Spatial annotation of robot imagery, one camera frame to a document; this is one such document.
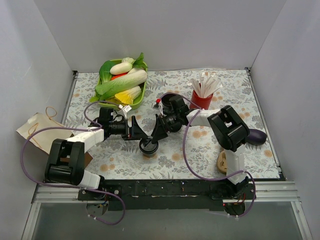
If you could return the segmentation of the black coffee cups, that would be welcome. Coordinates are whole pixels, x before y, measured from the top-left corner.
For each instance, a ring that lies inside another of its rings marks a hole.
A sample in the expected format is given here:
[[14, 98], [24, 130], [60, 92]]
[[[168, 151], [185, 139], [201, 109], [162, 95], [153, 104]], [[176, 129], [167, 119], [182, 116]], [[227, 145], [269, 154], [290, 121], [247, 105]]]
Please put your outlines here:
[[164, 95], [161, 98], [161, 102], [162, 102], [162, 105], [163, 105], [164, 108], [167, 108], [167, 109], [171, 109], [172, 108], [172, 105], [171, 105], [171, 102], [170, 102], [170, 98], [172, 98], [174, 96], [175, 96], [175, 94], [169, 93], [169, 94]]

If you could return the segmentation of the black coffee cup lid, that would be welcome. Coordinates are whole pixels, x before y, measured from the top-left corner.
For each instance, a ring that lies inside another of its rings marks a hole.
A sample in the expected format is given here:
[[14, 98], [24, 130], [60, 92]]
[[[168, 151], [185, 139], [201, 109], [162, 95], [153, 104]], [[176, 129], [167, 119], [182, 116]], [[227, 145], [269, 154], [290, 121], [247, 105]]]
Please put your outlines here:
[[182, 128], [182, 124], [180, 121], [175, 120], [170, 127], [170, 132], [171, 133], [176, 133], [178, 131], [180, 131], [180, 129]]

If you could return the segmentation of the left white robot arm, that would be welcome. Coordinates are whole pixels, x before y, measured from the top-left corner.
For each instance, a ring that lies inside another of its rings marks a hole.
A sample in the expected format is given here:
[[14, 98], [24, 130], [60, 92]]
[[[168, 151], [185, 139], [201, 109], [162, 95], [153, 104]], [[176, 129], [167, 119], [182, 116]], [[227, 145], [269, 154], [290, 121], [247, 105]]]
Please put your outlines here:
[[111, 135], [120, 135], [125, 141], [148, 138], [139, 127], [135, 116], [131, 117], [129, 126], [125, 114], [113, 116], [113, 111], [111, 108], [102, 107], [99, 116], [89, 126], [89, 131], [52, 142], [44, 173], [47, 181], [87, 188], [95, 200], [106, 196], [106, 187], [100, 183], [101, 177], [85, 170], [87, 151]]

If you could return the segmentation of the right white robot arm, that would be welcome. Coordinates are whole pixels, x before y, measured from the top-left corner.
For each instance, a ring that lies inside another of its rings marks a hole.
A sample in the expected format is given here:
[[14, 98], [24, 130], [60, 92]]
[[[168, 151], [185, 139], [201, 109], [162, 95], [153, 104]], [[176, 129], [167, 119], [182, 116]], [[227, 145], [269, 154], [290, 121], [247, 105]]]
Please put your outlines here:
[[[245, 192], [251, 175], [245, 170], [244, 148], [250, 130], [238, 113], [226, 105], [221, 109], [207, 110], [197, 106], [190, 109], [185, 103], [186, 98], [173, 94], [169, 99], [171, 111], [167, 115], [156, 115], [156, 123], [151, 134], [151, 143], [168, 137], [168, 133], [179, 131], [186, 126], [182, 140], [182, 154], [188, 170], [197, 178], [205, 181], [222, 181], [226, 186], [227, 195], [237, 199]], [[188, 163], [186, 155], [186, 138], [190, 127], [210, 127], [219, 145], [224, 149], [227, 162], [225, 177], [206, 178], [197, 174]]]

